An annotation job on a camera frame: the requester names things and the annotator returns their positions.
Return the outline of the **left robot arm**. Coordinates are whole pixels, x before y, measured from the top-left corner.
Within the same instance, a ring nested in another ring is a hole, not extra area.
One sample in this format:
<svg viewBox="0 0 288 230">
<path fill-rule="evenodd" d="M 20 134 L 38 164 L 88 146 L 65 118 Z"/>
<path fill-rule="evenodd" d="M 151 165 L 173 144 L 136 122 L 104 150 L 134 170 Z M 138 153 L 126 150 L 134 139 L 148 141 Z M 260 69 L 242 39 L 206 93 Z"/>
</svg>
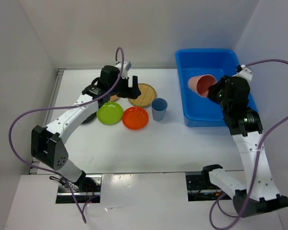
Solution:
<svg viewBox="0 0 288 230">
<path fill-rule="evenodd" d="M 36 126 L 32 130 L 31 155 L 65 177 L 74 191 L 82 191 L 89 180 L 86 173 L 69 159 L 65 143 L 78 126 L 92 119 L 111 96 L 129 99 L 140 96 L 137 76 L 133 76 L 132 86 L 129 86 L 128 70 L 131 66 L 129 61 L 104 66 L 100 76 L 82 91 L 74 108 L 66 110 L 45 127 Z"/>
</svg>

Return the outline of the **green plastic plate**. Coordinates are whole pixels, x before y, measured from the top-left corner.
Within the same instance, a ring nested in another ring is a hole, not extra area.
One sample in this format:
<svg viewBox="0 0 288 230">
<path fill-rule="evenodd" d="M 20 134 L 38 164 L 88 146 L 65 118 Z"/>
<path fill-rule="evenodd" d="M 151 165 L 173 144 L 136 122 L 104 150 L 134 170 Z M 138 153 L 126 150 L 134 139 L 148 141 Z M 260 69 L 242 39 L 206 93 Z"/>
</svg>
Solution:
<svg viewBox="0 0 288 230">
<path fill-rule="evenodd" d="M 116 102 L 105 103 L 96 113 L 98 120 L 104 125 L 118 123 L 123 115 L 123 108 Z"/>
</svg>

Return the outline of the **black plastic plate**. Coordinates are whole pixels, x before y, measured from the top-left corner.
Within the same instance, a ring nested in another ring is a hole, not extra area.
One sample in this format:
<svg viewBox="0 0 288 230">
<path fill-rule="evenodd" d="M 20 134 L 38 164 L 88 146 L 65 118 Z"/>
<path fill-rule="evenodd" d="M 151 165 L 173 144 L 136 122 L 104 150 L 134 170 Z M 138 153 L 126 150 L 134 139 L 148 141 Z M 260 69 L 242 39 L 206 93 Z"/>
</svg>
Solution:
<svg viewBox="0 0 288 230">
<path fill-rule="evenodd" d="M 96 113 L 91 114 L 87 119 L 85 119 L 81 125 L 87 125 L 91 123 L 96 118 Z"/>
</svg>

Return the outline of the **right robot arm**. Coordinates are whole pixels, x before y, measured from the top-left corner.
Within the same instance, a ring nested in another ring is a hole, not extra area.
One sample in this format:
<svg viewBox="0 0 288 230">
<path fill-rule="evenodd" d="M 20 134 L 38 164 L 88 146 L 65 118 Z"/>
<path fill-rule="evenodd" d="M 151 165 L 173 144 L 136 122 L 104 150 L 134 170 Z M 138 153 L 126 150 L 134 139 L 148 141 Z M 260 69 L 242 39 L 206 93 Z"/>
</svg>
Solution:
<svg viewBox="0 0 288 230">
<path fill-rule="evenodd" d="M 201 176 L 202 185 L 220 188 L 243 218 L 288 207 L 288 197 L 280 193 L 272 178 L 260 143 L 262 123 L 259 114 L 248 106 L 249 94 L 249 83 L 240 76 L 225 75 L 208 88 L 208 99 L 222 109 L 225 124 L 238 147 L 246 183 L 237 181 L 218 164 L 205 166 Z"/>
</svg>

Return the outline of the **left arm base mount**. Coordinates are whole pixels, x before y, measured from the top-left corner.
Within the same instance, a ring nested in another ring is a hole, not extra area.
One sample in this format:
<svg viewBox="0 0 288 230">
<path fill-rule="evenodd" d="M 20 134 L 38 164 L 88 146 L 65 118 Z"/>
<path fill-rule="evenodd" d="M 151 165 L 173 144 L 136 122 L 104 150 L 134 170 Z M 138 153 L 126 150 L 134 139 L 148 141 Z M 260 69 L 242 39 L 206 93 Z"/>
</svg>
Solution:
<svg viewBox="0 0 288 230">
<path fill-rule="evenodd" d="M 56 204 L 74 203 L 72 193 L 59 177 L 50 176 L 49 179 L 59 183 Z M 102 182 L 101 174 L 92 174 L 87 175 L 86 183 L 81 189 L 76 188 L 72 184 L 70 186 L 74 192 L 74 195 L 78 203 L 80 204 L 84 204 L 85 202 L 100 203 L 101 182 Z"/>
</svg>

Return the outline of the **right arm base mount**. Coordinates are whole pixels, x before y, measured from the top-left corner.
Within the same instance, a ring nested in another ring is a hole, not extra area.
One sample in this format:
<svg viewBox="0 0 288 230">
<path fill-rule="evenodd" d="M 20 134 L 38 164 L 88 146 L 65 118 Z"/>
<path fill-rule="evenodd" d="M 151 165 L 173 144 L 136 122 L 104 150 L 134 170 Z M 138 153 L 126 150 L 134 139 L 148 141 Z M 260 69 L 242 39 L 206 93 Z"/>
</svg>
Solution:
<svg viewBox="0 0 288 230">
<path fill-rule="evenodd" d="M 188 201 L 214 201 L 222 193 L 215 185 L 205 184 L 200 172 L 186 172 L 186 187 Z"/>
</svg>

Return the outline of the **orange plastic plate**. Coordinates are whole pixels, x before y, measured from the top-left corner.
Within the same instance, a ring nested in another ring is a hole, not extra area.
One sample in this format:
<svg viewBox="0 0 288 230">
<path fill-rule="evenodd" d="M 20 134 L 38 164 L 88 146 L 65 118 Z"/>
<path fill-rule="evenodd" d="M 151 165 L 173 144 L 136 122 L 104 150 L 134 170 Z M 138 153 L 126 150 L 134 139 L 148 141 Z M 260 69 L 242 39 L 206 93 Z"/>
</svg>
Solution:
<svg viewBox="0 0 288 230">
<path fill-rule="evenodd" d="M 130 130 L 140 130 L 147 125 L 148 121 L 147 111 L 138 106 L 126 109 L 122 115 L 123 124 Z"/>
</svg>

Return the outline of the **blue plastic cup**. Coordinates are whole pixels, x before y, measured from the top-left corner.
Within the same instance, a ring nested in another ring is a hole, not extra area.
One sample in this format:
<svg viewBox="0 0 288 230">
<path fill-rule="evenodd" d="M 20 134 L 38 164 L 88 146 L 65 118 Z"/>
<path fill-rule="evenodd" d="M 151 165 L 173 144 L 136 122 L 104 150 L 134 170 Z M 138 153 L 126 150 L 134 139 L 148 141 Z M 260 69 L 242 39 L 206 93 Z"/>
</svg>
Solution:
<svg viewBox="0 0 288 230">
<path fill-rule="evenodd" d="M 166 113 L 168 103 L 163 98 L 156 98 L 151 103 L 152 116 L 155 121 L 161 121 Z"/>
</svg>

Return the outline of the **light wooden woven plate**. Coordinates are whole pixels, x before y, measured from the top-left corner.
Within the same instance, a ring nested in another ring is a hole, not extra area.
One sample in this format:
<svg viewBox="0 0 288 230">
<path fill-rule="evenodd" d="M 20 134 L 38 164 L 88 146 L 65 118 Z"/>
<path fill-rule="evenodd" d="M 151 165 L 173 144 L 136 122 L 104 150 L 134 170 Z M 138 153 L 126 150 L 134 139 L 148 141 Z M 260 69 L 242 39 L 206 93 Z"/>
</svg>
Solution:
<svg viewBox="0 0 288 230">
<path fill-rule="evenodd" d="M 116 95 L 113 95 L 110 97 L 111 102 L 116 101 L 117 99 L 118 99 L 118 96 L 116 96 Z"/>
</svg>

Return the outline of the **green-rimmed bamboo woven plate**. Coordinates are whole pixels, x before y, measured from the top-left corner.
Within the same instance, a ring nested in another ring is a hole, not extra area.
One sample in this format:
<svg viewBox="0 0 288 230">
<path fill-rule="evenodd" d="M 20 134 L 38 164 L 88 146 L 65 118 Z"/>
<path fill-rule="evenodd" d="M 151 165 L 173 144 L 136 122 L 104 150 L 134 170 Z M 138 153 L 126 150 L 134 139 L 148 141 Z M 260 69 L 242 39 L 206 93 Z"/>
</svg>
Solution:
<svg viewBox="0 0 288 230">
<path fill-rule="evenodd" d="M 146 83 L 139 83 L 138 86 L 141 95 L 136 99 L 128 99 L 128 101 L 133 106 L 147 108 L 151 105 L 152 101 L 156 99 L 156 91 L 151 85 Z"/>
</svg>

